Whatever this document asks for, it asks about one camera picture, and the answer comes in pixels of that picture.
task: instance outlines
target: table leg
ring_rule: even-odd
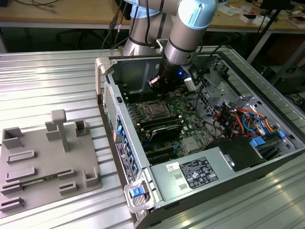
[[[290,59],[283,65],[281,70],[270,80],[272,85],[275,85],[277,81],[283,76],[287,69],[299,58],[299,56],[305,50],[305,42],[295,51],[295,53],[290,57]]]
[[[305,65],[305,57],[297,64],[299,68],[302,68]]]
[[[0,31],[0,53],[5,53],[5,52],[7,52],[7,49],[5,47],[4,40]]]
[[[270,35],[272,33],[267,31],[263,37],[261,38],[261,40],[259,41],[259,43],[256,45],[256,47],[253,49],[252,53],[250,54],[250,56],[248,57],[247,61],[249,63],[252,63],[252,61],[255,59],[255,57],[258,55],[259,51],[262,49],[262,47],[264,46],[264,44],[267,42],[267,40],[269,39]]]

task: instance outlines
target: wooden table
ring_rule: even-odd
[[[235,3],[238,6],[250,5],[256,14],[262,11],[257,6],[240,0]],[[26,6],[14,0],[10,0],[8,7],[0,8],[0,27],[23,28],[67,28],[67,29],[107,29],[112,21],[118,6],[114,0],[60,0],[54,3],[58,13],[48,12],[34,6]],[[256,46],[248,61],[252,62],[272,33],[305,33],[286,21],[287,16],[280,16],[278,22],[274,22],[269,31],[263,36]],[[122,29],[129,28],[129,21],[122,22]],[[239,16],[228,16],[219,11],[215,16],[208,31],[227,32],[257,32],[258,26],[247,24],[239,19]],[[0,37],[0,52],[4,52]]]

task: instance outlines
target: blue latch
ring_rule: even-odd
[[[251,141],[251,144],[254,146],[254,147],[258,147],[262,144],[265,144],[266,142],[263,140],[262,137],[255,137],[255,138],[252,138],[252,141]]]
[[[121,125],[119,125],[118,126],[118,129],[116,130],[116,133],[119,135],[119,134],[121,134],[122,133],[122,126]]]
[[[128,147],[127,147],[127,155],[129,156],[130,153],[131,153],[131,149],[130,149],[130,147],[128,146]]]
[[[136,188],[130,190],[130,194],[131,194],[132,198],[144,195],[145,194],[144,188],[141,187],[141,186],[140,187],[136,187]]]
[[[286,134],[282,130],[278,132],[278,135],[280,135],[281,138],[286,137]]]

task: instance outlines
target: workbench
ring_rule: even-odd
[[[215,46],[204,47],[203,52],[214,49]],[[257,77],[257,71],[247,67],[234,50],[223,47],[219,51],[230,55],[241,71],[305,132],[305,116],[300,110],[293,110],[293,105],[265,79]],[[117,56],[119,52],[91,50],[0,56],[0,135],[3,128],[12,126],[19,126],[23,132],[45,128],[51,110],[65,109],[68,124],[76,119],[89,123],[103,182],[98,190],[0,219],[1,229],[133,228],[95,98],[94,61],[110,55]],[[238,90],[247,90],[238,82],[234,83]],[[305,155],[258,181],[180,213],[152,229],[280,229],[288,225],[304,228],[304,189]]]
[[[235,5],[250,5],[257,15],[260,15],[262,11],[257,6],[245,0],[240,0]],[[114,0],[60,0],[54,3],[54,6],[54,9],[58,11],[56,14],[11,0],[8,7],[0,8],[0,28],[107,29],[118,9]],[[263,36],[249,56],[248,62],[254,60],[272,33],[305,34],[305,30],[295,27],[287,22],[286,19],[287,16],[279,16],[279,21],[274,22]],[[208,27],[208,31],[256,33],[258,28],[254,24],[247,24],[241,21],[237,15],[230,17],[216,11],[213,21]],[[123,19],[121,29],[129,29],[128,20]],[[0,53],[5,52],[5,45],[1,40],[0,35]]]

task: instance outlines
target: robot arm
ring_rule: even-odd
[[[145,0],[128,0],[129,3],[130,1],[146,6]],[[154,91],[166,94],[181,84],[184,75],[188,75],[186,83],[189,90],[196,90],[200,86],[200,81],[196,80],[198,73],[191,65],[191,61],[213,19],[217,7],[216,0],[149,0],[148,5],[153,10],[163,10],[172,14],[176,12],[158,75],[148,82],[150,87]]]

